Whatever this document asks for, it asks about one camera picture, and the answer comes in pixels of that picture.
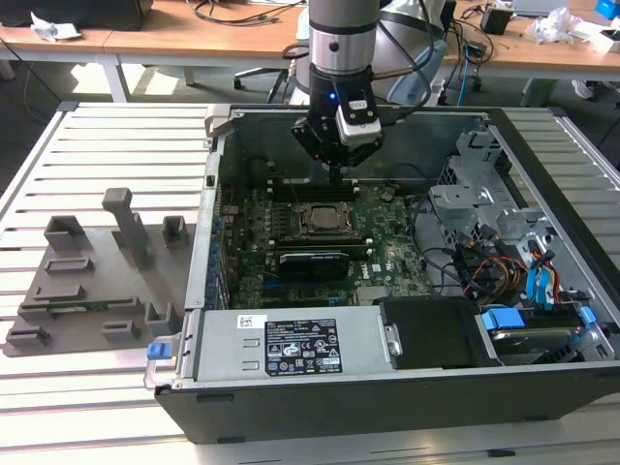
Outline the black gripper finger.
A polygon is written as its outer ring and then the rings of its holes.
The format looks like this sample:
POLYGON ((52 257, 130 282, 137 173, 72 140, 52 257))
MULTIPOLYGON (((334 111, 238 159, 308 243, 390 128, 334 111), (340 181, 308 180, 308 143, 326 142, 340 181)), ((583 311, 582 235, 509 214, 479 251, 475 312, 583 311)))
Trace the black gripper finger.
POLYGON ((335 170, 331 167, 333 133, 328 123, 317 123, 309 118, 299 118, 291 129, 294 138, 315 162, 326 166, 328 181, 335 184, 335 170))
POLYGON ((377 152, 384 144, 384 138, 377 138, 373 142, 362 144, 355 149, 339 145, 335 150, 335 184, 339 185, 344 174, 355 168, 377 152))

